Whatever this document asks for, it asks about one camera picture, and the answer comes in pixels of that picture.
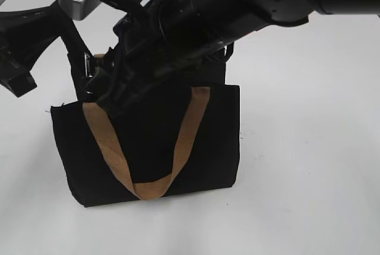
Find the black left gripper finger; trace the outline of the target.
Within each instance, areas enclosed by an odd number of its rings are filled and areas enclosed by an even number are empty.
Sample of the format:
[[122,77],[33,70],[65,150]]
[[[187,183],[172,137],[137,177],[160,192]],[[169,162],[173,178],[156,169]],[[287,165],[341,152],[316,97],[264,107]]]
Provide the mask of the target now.
[[78,101],[95,101],[96,95],[94,93],[87,94],[83,88],[83,77],[85,75],[84,53],[86,52],[91,56],[91,59],[92,59],[91,65],[94,68],[93,75],[95,73],[96,61],[95,61],[94,56],[91,54],[88,47],[84,43],[83,39],[81,38],[73,22],[72,22],[71,27],[73,30],[72,37],[74,38],[74,54],[73,55],[67,54],[67,58],[71,67],[71,77],[74,83],[77,100]]

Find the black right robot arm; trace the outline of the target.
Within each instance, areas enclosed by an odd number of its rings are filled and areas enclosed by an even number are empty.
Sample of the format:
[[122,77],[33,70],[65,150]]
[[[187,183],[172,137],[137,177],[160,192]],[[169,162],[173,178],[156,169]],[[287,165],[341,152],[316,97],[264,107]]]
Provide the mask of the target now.
[[98,99],[109,114],[169,79],[176,71],[267,26],[297,27],[312,12],[379,14],[379,0],[159,0],[145,18],[132,15],[115,55],[110,87]]

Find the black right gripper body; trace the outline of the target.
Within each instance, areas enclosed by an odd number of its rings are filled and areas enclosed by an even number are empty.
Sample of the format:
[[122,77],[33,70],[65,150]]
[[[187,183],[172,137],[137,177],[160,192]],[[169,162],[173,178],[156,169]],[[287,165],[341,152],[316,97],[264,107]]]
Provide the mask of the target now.
[[176,0],[157,0],[146,6],[125,1],[102,0],[125,16],[114,26],[118,43],[105,65],[109,85],[100,94],[98,105],[108,113],[123,113],[145,96],[161,93],[178,84],[176,50],[163,32],[165,11]]

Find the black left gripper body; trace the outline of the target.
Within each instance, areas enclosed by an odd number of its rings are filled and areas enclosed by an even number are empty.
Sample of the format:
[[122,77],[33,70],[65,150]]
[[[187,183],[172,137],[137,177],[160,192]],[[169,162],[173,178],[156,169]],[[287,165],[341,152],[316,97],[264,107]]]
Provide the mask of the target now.
[[52,32],[61,38],[67,54],[74,54],[74,38],[72,37],[72,21],[67,17],[66,13],[61,9],[59,1],[54,1],[47,9],[48,24],[53,28]]

